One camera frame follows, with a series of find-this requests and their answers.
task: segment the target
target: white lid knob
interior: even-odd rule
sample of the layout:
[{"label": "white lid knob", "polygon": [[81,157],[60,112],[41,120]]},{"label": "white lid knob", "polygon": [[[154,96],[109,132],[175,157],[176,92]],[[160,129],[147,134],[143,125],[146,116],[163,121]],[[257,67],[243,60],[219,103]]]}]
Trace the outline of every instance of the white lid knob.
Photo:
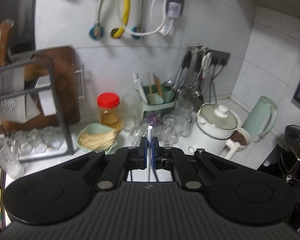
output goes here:
[{"label": "white lid knob", "polygon": [[220,105],[218,106],[217,109],[214,110],[214,113],[216,114],[216,116],[220,117],[220,118],[227,118],[228,117],[228,107]]}]

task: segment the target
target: white electric pot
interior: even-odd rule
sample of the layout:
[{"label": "white electric pot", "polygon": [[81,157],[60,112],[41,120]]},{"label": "white electric pot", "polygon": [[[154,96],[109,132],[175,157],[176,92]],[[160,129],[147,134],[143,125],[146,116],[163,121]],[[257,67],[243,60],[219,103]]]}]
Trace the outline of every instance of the white electric pot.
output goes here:
[{"label": "white electric pot", "polygon": [[219,155],[236,128],[242,124],[239,116],[226,106],[204,104],[197,114],[201,148]]}]

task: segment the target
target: wall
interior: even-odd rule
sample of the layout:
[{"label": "wall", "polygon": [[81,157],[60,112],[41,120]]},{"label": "wall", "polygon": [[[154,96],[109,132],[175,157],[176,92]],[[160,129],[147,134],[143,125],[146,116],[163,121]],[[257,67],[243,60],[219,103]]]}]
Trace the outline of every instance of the wall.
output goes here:
[{"label": "wall", "polygon": [[278,106],[272,132],[284,140],[287,125],[300,126],[300,105],[292,99],[299,81],[300,20],[257,7],[233,99],[250,112],[261,95],[270,97]]},{"label": "wall", "polygon": [[[128,27],[137,22],[137,0],[131,0]],[[144,22],[149,31],[149,8],[145,0]],[[155,7],[155,25],[161,21]],[[37,49],[71,45],[77,61],[84,63],[87,104],[81,115],[97,112],[95,98],[105,91],[120,96],[134,90],[132,73],[138,72],[146,83],[146,73],[155,72],[162,81],[173,78],[185,53],[185,43],[209,46],[231,53],[229,65],[216,79],[218,98],[229,97],[241,69],[249,42],[256,6],[251,0],[186,0],[183,15],[176,21],[173,36],[148,36],[133,40],[127,33],[120,40],[110,38],[110,31],[120,26],[114,0],[104,0],[101,21],[106,35],[100,41],[88,36],[94,24],[97,0],[37,0],[35,36]]]}]

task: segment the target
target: green bowl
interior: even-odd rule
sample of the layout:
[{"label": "green bowl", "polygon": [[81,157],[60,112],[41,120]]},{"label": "green bowl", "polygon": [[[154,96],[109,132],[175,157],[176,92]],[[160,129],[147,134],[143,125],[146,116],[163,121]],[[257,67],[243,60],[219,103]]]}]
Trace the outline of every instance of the green bowl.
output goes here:
[{"label": "green bowl", "polygon": [[[104,132],[110,132],[114,130],[111,127],[108,127],[106,125],[100,124],[100,123],[91,123],[89,124],[86,128],[84,128],[82,131],[87,132],[88,134],[93,134],[93,133],[104,133]],[[106,155],[111,153],[112,148],[117,144],[117,141],[109,148],[109,149],[103,149],[106,153]],[[92,152],[92,150],[87,149],[85,147],[83,147],[80,143],[79,143],[79,136],[77,137],[77,146],[83,150],[86,153]]]}]

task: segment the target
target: electrical outlet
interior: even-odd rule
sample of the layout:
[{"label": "electrical outlet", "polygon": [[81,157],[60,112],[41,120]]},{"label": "electrical outlet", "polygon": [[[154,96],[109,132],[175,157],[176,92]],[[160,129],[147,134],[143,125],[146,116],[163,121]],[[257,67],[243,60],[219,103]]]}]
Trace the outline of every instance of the electrical outlet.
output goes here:
[{"label": "electrical outlet", "polygon": [[168,13],[168,8],[169,8],[169,3],[171,3],[171,2],[176,2],[176,3],[181,4],[181,13],[180,13],[180,15],[182,15],[183,5],[185,4],[185,0],[167,0],[167,5],[166,5],[166,12],[167,13]]},{"label": "electrical outlet", "polygon": [[212,63],[217,65],[228,65],[230,53],[218,51],[214,49],[208,49],[208,52],[212,52]]}]

